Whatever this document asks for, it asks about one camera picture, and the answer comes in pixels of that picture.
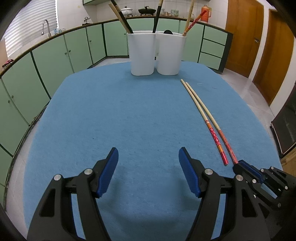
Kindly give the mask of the red-topped bamboo chopstick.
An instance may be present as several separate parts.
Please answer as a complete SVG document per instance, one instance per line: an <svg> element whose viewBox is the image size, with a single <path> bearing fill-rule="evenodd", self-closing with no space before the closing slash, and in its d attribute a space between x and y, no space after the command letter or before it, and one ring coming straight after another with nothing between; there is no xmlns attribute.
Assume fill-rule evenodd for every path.
<svg viewBox="0 0 296 241"><path fill-rule="evenodd" d="M192 16L192 11L193 11L193 8L194 8L194 4L195 4L195 0L191 0L187 21L186 21L185 29L184 29L184 32L183 32L182 36L186 36L186 34L187 34L187 28L189 27L189 23L191 21L191 16Z"/></svg>

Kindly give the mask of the black chopstick with label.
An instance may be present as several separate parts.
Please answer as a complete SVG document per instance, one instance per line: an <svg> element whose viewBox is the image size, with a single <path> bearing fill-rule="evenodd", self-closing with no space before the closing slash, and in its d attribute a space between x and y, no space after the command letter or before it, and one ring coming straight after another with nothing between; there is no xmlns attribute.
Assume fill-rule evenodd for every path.
<svg viewBox="0 0 296 241"><path fill-rule="evenodd" d="M156 16L154 18L154 26L152 29L152 32L155 33L157 30L157 25L158 25L158 21L159 21L159 16L161 13L161 9L162 9L162 5L163 5L164 0L160 0L159 4L158 4L158 8L157 8L157 12L156 12Z"/></svg>

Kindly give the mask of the green lower kitchen cabinets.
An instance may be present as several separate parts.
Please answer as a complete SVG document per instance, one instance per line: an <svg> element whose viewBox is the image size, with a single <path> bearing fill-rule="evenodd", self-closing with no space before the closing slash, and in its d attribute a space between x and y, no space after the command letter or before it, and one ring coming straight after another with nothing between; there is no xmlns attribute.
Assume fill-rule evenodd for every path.
<svg viewBox="0 0 296 241"><path fill-rule="evenodd" d="M222 73L233 33L198 22L189 30L182 61ZM63 80L108 58L128 57L127 33L119 20L88 24L46 39L1 71L1 204L24 136Z"/></svg>

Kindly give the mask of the red-patterned bamboo chopstick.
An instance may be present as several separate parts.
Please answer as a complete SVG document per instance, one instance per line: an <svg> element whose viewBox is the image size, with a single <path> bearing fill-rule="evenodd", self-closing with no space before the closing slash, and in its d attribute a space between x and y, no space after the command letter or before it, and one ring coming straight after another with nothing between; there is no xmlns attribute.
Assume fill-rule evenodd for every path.
<svg viewBox="0 0 296 241"><path fill-rule="evenodd" d="M224 166L227 166L229 164L229 162L227 160L226 154L225 154L225 152L224 152L224 150L222 148L222 145L221 145L221 143L220 143L220 141L219 141L213 127L212 127L212 125L210 124L210 121L209 121L208 117L206 116L203 108L201 107L200 102L197 100L197 98L194 95L193 91L189 88L189 85L187 85L183 79L181 79L181 83L184 85L185 89L187 90L187 92L191 96L191 98L192 98L193 102L195 103L198 111L200 112L205 124L207 125L207 127L208 127L208 129L209 129L209 131L211 133L211 136L212 136L212 138L213 138L213 140L214 140L214 142L215 142L215 144L217 146L217 149L218 149L218 151L220 153L220 156L221 156L221 159L222 159L222 162L223 162Z"/></svg>

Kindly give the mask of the orange-ended bamboo chopstick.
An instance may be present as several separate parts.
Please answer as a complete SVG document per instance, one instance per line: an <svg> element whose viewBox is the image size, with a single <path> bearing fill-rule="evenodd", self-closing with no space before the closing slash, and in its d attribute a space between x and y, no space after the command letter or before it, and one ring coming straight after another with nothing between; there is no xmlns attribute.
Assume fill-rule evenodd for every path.
<svg viewBox="0 0 296 241"><path fill-rule="evenodd" d="M203 103L203 101L200 99L200 97L196 94L196 92L194 91L194 89L189 85L189 88L193 91L194 95L196 96L197 100L200 102L201 107L203 108L206 116L208 117L210 123L212 123L215 127L215 129L217 130L221 140L224 142L224 145L232 159L233 164L238 164L238 159L236 158L233 149L231 148L227 138L225 137L224 133L222 132L220 126L218 125L217 121L215 120L215 118L212 116L212 114L210 113L210 111L208 110L208 108L205 106L205 104Z"/></svg>

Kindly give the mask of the blue felt table mat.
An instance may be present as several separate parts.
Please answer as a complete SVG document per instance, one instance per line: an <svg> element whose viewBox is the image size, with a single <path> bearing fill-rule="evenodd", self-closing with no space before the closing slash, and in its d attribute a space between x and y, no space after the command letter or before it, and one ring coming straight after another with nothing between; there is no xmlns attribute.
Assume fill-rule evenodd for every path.
<svg viewBox="0 0 296 241"><path fill-rule="evenodd" d="M111 239L184 240L200 200L186 182L179 149L222 176L234 174L183 81L206 104L238 159L281 167L269 129L273 113L249 79L194 62L183 62L176 76L133 76L129 63L95 67L68 76L39 121L25 169L26 225L56 174L78 175L115 147L118 165L97 201Z"/></svg>

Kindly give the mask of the brown wooden door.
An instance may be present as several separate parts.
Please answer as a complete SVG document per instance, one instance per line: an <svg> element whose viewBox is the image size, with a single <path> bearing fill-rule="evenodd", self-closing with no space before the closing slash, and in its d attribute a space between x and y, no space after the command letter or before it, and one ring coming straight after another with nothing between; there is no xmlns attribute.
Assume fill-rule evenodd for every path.
<svg viewBox="0 0 296 241"><path fill-rule="evenodd" d="M253 68L263 30L264 7L258 1L228 2L225 30L233 34L226 68L248 77Z"/></svg>
<svg viewBox="0 0 296 241"><path fill-rule="evenodd" d="M268 30L263 54L253 82L268 105L276 97L292 58L294 35L284 18L269 11Z"/></svg>

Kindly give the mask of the white utensil holder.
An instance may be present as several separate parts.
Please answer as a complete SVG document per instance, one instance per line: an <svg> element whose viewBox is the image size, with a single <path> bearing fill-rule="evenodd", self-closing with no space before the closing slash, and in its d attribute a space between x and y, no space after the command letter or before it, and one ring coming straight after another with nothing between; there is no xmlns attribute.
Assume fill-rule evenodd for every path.
<svg viewBox="0 0 296 241"><path fill-rule="evenodd" d="M127 35L130 71L134 76L177 75L186 36L164 31L135 31Z"/></svg>

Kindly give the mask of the black spoon in holder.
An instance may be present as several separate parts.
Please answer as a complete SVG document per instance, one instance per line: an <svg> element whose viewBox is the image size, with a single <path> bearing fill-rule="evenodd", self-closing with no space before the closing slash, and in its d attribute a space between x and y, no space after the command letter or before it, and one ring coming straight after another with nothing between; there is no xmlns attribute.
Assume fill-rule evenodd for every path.
<svg viewBox="0 0 296 241"><path fill-rule="evenodd" d="M164 34L172 35L173 32L172 32L171 30L165 30L165 31L164 31Z"/></svg>

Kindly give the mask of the orange thermos flask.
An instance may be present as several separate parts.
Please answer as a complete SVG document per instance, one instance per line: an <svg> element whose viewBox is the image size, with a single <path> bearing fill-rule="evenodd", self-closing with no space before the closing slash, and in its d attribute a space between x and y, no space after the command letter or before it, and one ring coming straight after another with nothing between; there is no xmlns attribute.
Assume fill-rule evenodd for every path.
<svg viewBox="0 0 296 241"><path fill-rule="evenodd" d="M201 13L204 13L201 16L201 21L204 23L208 23L209 19L211 17L211 13L212 13L212 8L208 7L207 5L204 5L201 7Z"/></svg>

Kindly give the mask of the red chopstick in holder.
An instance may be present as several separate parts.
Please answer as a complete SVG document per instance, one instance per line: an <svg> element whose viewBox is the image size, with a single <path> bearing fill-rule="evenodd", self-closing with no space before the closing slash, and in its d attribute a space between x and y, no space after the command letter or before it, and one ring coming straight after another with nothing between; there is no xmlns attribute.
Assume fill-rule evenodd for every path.
<svg viewBox="0 0 296 241"><path fill-rule="evenodd" d="M203 17L203 15L205 15L207 11L204 10L203 12L200 13L200 15L198 15L195 20L189 25L189 27L187 27L184 31L184 33L182 34L182 36L186 36L187 33L189 32L189 30L191 30L191 28L198 22L198 20L200 20L201 17Z"/></svg>

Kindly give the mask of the bamboo chopstick in holder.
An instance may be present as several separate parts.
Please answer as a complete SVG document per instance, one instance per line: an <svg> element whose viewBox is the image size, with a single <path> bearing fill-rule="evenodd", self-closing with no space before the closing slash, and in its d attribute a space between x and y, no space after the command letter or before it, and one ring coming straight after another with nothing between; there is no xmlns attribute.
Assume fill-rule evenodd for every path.
<svg viewBox="0 0 296 241"><path fill-rule="evenodd" d="M112 11L114 12L114 14L116 15L116 17L118 18L118 20L121 22L121 24L123 25L123 27L125 28L126 32L130 34L130 30L128 29L126 23L123 21L122 17L120 16L119 12L115 9L115 6L112 3L108 4L109 7L112 9Z"/></svg>

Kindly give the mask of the white window blind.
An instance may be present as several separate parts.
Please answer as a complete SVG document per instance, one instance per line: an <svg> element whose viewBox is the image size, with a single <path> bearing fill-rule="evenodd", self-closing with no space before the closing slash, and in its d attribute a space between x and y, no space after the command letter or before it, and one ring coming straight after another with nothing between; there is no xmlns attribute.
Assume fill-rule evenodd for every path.
<svg viewBox="0 0 296 241"><path fill-rule="evenodd" d="M4 32L8 56L20 48L58 28L56 1L30 1L16 15Z"/></svg>

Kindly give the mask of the black wok with lid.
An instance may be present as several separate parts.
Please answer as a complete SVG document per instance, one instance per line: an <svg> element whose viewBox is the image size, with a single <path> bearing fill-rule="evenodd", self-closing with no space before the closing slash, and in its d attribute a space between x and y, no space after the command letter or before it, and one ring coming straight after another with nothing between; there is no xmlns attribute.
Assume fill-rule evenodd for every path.
<svg viewBox="0 0 296 241"><path fill-rule="evenodd" d="M156 13L156 9L152 9L149 6L145 6L144 8L138 9L138 12L141 16L153 16Z"/></svg>

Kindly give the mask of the black chopstick in holder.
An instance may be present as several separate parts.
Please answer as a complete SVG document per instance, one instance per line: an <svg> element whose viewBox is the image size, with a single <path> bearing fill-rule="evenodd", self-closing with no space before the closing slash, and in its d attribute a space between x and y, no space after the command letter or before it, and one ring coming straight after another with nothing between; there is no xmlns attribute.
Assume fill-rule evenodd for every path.
<svg viewBox="0 0 296 241"><path fill-rule="evenodd" d="M124 25L126 26L127 28L127 32L130 33L130 34L133 34L133 30L132 28L130 27L129 23L127 22L125 16L123 15L121 9L119 8L119 6L117 5L116 1L114 0L111 0L111 3L113 4L113 6L115 7L116 11L119 13Z"/></svg>

